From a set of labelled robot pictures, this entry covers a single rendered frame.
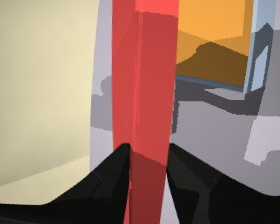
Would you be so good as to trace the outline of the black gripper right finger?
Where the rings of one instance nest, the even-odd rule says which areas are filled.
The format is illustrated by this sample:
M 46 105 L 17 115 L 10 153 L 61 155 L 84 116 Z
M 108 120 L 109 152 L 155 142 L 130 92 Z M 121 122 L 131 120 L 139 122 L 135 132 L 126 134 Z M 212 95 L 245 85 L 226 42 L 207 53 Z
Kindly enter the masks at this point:
M 258 192 L 174 143 L 166 174 L 179 224 L 280 224 L 280 196 Z

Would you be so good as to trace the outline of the red rectangular slab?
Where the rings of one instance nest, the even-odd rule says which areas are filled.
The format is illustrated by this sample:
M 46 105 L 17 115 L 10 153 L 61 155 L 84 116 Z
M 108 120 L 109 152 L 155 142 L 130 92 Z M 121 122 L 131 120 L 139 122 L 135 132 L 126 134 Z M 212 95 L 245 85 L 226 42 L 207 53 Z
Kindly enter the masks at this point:
M 160 224 L 173 111 L 179 0 L 112 1 L 115 149 L 130 143 L 124 224 Z

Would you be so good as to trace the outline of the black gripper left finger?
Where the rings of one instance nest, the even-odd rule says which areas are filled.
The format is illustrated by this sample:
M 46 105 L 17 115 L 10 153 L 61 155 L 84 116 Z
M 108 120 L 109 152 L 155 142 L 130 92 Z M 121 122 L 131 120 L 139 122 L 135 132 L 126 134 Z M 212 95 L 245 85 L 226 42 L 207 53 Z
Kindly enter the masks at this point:
M 42 205 L 0 203 L 0 224 L 124 224 L 130 184 L 130 143 Z

